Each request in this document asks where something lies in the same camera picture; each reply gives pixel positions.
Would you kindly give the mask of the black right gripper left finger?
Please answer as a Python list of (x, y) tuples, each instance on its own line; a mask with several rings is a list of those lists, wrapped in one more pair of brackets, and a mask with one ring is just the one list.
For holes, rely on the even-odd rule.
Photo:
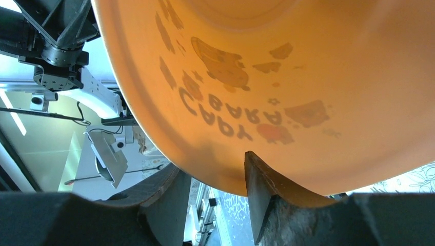
[(190, 184), (169, 164), (107, 200), (2, 192), (1, 245), (182, 245)]

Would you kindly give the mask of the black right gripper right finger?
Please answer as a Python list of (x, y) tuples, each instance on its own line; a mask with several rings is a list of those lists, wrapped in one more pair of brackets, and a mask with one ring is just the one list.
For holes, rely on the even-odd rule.
[(256, 245), (434, 245), (434, 194), (312, 192), (245, 153)]

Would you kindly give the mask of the orange bucket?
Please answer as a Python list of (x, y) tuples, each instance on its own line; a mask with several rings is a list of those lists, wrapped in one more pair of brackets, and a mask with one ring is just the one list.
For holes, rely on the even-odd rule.
[(177, 167), (244, 155), (322, 195), (434, 161), (434, 1), (93, 1), (118, 86)]

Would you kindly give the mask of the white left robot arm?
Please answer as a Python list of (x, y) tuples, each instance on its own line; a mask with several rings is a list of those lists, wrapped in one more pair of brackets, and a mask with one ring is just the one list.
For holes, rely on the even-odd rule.
[(120, 91), (105, 87), (87, 66), (86, 42), (100, 37), (90, 1), (16, 1), (18, 11), (1, 7), (1, 54), (34, 67), (39, 86), (31, 115), (56, 117), (45, 96), (62, 94), (93, 110), (105, 126), (135, 126)]

